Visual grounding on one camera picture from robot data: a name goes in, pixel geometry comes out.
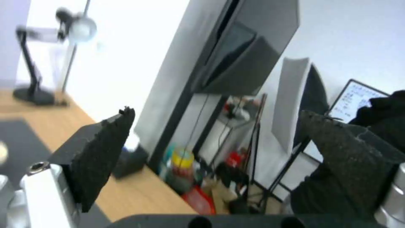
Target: screw hole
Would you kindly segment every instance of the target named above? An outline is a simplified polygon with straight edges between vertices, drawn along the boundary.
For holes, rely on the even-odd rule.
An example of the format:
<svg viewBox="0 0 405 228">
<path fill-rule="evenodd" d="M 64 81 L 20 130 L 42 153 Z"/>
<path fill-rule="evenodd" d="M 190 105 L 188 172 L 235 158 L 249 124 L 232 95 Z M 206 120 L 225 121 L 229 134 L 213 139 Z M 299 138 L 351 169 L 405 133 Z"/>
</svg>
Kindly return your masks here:
<svg viewBox="0 0 405 228">
<path fill-rule="evenodd" d="M 281 221 L 281 228 L 305 228 L 305 226 L 296 217 L 286 217 Z"/>
<path fill-rule="evenodd" d="M 188 228 L 212 228 L 212 224 L 207 218 L 199 216 L 191 220 Z"/>
<path fill-rule="evenodd" d="M 37 170 L 41 169 L 44 166 L 45 166 L 45 163 L 38 162 L 38 163 L 35 163 L 34 165 L 31 166 L 31 170 L 32 171 L 37 171 Z"/>
</svg>

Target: red object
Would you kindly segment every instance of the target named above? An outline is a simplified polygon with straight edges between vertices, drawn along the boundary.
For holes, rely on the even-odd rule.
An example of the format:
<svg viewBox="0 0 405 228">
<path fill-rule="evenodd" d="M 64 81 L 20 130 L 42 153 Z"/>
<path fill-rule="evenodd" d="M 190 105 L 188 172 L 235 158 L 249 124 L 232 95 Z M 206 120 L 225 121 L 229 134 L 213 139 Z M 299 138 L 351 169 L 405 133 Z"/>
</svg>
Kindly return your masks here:
<svg viewBox="0 0 405 228">
<path fill-rule="evenodd" d="M 213 200 L 207 196 L 198 186 L 181 196 L 194 210 L 201 215 L 214 215 L 215 206 Z"/>
<path fill-rule="evenodd" d="M 226 160 L 226 163 L 231 167 L 237 167 L 243 161 L 243 159 L 244 159 L 243 155 L 240 155 L 236 151 L 232 151 L 229 154 L 229 156 L 228 156 L 228 158 Z"/>
</svg>

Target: black desk mat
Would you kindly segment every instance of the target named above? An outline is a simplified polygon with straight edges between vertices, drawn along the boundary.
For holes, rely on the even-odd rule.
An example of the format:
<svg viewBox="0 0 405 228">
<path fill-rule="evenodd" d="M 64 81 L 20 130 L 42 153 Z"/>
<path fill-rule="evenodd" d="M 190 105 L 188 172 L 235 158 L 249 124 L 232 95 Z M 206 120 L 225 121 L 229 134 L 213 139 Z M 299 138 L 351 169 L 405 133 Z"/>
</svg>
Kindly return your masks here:
<svg viewBox="0 0 405 228">
<path fill-rule="evenodd" d="M 9 177 L 14 189 L 20 189 L 19 182 L 28 166 L 47 160 L 51 154 L 24 120 L 0 121 L 0 141 L 3 141 L 9 150 L 6 163 L 0 166 L 0 174 Z M 102 228 L 110 223 L 95 204 L 89 213 L 80 215 L 79 228 Z"/>
</svg>

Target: black cable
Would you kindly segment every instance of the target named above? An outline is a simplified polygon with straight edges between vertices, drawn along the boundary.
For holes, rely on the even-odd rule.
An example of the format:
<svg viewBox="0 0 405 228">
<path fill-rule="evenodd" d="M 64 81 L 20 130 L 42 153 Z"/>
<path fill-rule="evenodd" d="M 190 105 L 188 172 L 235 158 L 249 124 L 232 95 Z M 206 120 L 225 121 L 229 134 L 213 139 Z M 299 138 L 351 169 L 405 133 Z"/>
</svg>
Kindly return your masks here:
<svg viewBox="0 0 405 228">
<path fill-rule="evenodd" d="M 196 127 L 197 127 L 197 124 L 198 124 L 198 121 L 200 120 L 200 117 L 201 117 L 201 114 L 203 113 L 203 110 L 204 110 L 205 104 L 206 104 L 206 103 L 207 103 L 207 101 L 208 101 L 208 97 L 209 97 L 209 94 L 207 94 L 207 97 L 205 98 L 204 104 L 202 105 L 201 110 L 200 110 L 200 113 L 198 114 L 198 117 L 197 117 L 196 123 L 194 124 L 193 130 L 191 131 L 190 138 L 188 139 L 187 143 L 185 144 L 185 148 L 187 148 L 187 147 L 188 147 L 188 145 L 189 145 L 189 143 L 190 143 L 190 141 L 191 141 L 191 138 L 192 138 L 192 137 L 193 137 L 193 135 L 194 135 L 194 132 L 195 132 Z"/>
<path fill-rule="evenodd" d="M 209 94 L 207 94 L 207 97 L 205 98 L 204 104 L 203 104 L 202 107 L 201 107 L 201 110 L 200 110 L 200 113 L 198 114 L 196 123 L 194 124 L 194 127 L 193 127 L 193 129 L 192 129 L 192 131 L 191 131 L 190 138 L 188 138 L 188 141 L 187 141 L 187 143 L 185 144 L 185 148 L 184 148 L 183 154 L 181 155 L 181 159 L 180 159 L 180 165 L 179 165 L 180 167 L 181 167 L 181 163 L 183 163 L 183 159 L 184 159 L 184 156 L 185 156 L 185 151 L 187 150 L 187 147 L 188 147 L 188 145 L 189 145 L 189 143 L 190 143 L 190 141 L 191 141 L 191 138 L 193 137 L 193 134 L 194 134 L 194 132 L 195 132 L 195 130 L 196 130 L 198 121 L 200 120 L 201 114 L 203 113 L 205 104 L 206 104 L 207 101 L 208 101 L 208 97 L 209 97 Z"/>
<path fill-rule="evenodd" d="M 241 104 L 241 102 L 242 102 L 242 97 L 239 98 L 239 103 L 238 103 L 238 105 L 236 106 L 235 112 L 238 110 L 239 105 Z M 225 132 L 225 130 L 226 130 L 226 127 L 228 126 L 230 120 L 231 120 L 231 118 L 228 118 L 228 120 L 227 120 L 226 123 L 225 123 L 224 128 L 222 129 L 222 132 L 221 132 L 220 136 L 218 137 L 218 152 L 217 152 L 217 153 L 219 153 L 219 150 L 220 150 L 221 137 L 222 137 L 222 135 L 224 134 L 224 132 Z M 214 165 L 214 161 L 211 162 L 211 168 L 212 168 L 212 169 L 213 169 L 213 167 L 212 167 L 213 165 Z"/>
</svg>

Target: black foam pad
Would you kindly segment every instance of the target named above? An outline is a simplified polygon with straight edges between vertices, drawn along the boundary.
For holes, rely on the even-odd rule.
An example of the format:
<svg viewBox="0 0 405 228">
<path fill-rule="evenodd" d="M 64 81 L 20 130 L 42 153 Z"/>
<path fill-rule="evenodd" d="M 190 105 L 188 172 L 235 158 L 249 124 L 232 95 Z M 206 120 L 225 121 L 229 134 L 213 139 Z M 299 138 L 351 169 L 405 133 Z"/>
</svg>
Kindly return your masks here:
<svg viewBox="0 0 405 228">
<path fill-rule="evenodd" d="M 114 169 L 128 137 L 135 111 L 120 110 L 112 120 L 81 127 L 49 159 L 63 167 L 82 212 L 88 212 Z"/>
</svg>

